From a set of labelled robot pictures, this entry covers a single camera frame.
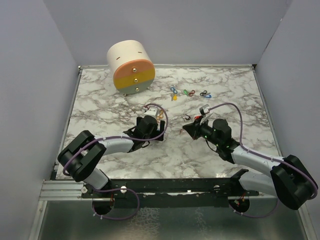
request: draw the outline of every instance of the orange stripe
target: orange stripe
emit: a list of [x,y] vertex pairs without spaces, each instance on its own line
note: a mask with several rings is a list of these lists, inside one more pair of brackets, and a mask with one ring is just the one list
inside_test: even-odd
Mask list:
[[130,87],[132,85],[140,84],[151,79],[154,79],[156,75],[155,69],[149,69],[146,71],[138,72],[135,74],[131,74],[129,76],[125,76],[122,78],[113,79],[114,86],[117,89],[122,89],[126,87]]
[[117,68],[117,70],[114,72],[113,79],[114,80],[122,79],[124,77],[131,76],[132,74],[141,73],[151,69],[155,69],[155,66],[149,60],[137,59],[137,60],[128,61]]

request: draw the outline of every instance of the gray stripe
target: gray stripe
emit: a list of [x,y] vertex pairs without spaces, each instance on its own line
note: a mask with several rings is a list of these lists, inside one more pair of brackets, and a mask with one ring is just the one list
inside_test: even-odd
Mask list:
[[147,87],[149,87],[153,83],[153,81],[154,81],[154,79],[151,79],[151,80],[148,80],[148,81],[144,81],[144,82],[141,82],[141,83],[134,84],[132,86],[127,86],[127,87],[124,87],[124,88],[120,88],[120,89],[118,89],[118,91],[120,93],[123,93],[123,94],[140,93],[140,92],[146,90]]

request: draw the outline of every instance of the black joint housing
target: black joint housing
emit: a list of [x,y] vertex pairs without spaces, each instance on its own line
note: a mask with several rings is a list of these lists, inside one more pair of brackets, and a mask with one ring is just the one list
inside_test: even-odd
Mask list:
[[182,128],[195,140],[203,137],[216,146],[216,152],[219,157],[225,161],[234,164],[231,153],[240,144],[232,138],[232,130],[225,119],[218,118],[213,121],[212,127],[208,125],[209,121],[202,124],[200,116],[193,123],[186,124]]
[[[82,131],[58,155],[58,161],[65,166],[66,163],[86,144],[95,140],[95,136],[88,130]],[[85,180],[93,172],[106,148],[103,144],[95,142],[86,149],[86,154],[80,153],[67,167],[67,172],[76,181]]]
[[[318,189],[317,183],[299,158],[289,155],[283,160],[306,174]],[[283,163],[274,166],[270,173],[279,200],[290,209],[299,209],[315,193],[310,181]]]
[[[152,116],[145,116],[141,117],[138,116],[136,118],[136,126],[124,131],[125,134],[130,136],[131,138],[136,139],[153,139],[159,136],[165,130],[166,122],[161,120],[160,121],[160,130],[158,130],[158,123],[157,120]],[[157,141],[164,140],[164,134],[156,139]],[[134,140],[133,146],[130,152],[136,151],[140,148],[146,147],[144,146],[145,141]]]

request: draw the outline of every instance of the metal floor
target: metal floor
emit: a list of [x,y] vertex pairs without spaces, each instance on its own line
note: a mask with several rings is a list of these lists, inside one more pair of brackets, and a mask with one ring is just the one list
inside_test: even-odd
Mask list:
[[[248,213],[253,215],[266,214],[276,203],[274,198],[250,201],[251,207]],[[89,201],[49,201],[39,239],[304,240],[307,238],[298,212],[283,205],[280,205],[275,214],[260,219],[239,216],[230,208],[190,207],[142,208],[132,219],[112,221],[93,217]]]

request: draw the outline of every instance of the black mounting bracket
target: black mounting bracket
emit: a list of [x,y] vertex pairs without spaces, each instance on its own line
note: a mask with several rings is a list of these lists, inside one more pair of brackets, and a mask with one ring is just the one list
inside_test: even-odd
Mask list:
[[[228,197],[258,196],[257,191],[246,191],[239,183],[248,170],[242,169],[230,178],[170,178],[170,179],[111,179],[111,189],[122,186],[135,191],[141,208],[184,208],[229,206]],[[115,200],[116,208],[135,208],[136,197],[127,191],[96,192],[86,185],[84,199]]]

